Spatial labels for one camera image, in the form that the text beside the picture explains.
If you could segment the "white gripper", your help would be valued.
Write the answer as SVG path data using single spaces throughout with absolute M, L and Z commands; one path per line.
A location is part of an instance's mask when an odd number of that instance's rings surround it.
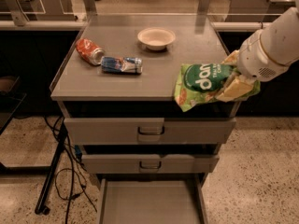
M 252 91 L 255 80 L 268 82 L 288 70 L 287 66 L 275 63 L 268 57 L 263 50 L 261 34 L 262 30 L 256 31 L 239 50 L 234 50 L 222 61 L 223 65 L 236 66 L 242 75 L 232 73 L 216 94 L 217 100 L 233 101 Z

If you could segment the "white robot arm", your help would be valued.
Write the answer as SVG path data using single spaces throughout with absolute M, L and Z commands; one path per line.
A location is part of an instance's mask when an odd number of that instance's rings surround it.
M 257 30 L 233 51 L 223 65 L 235 71 L 216 94 L 230 102 L 253 91 L 258 82 L 268 82 L 285 73 L 299 60 L 299 0 L 264 29 Z

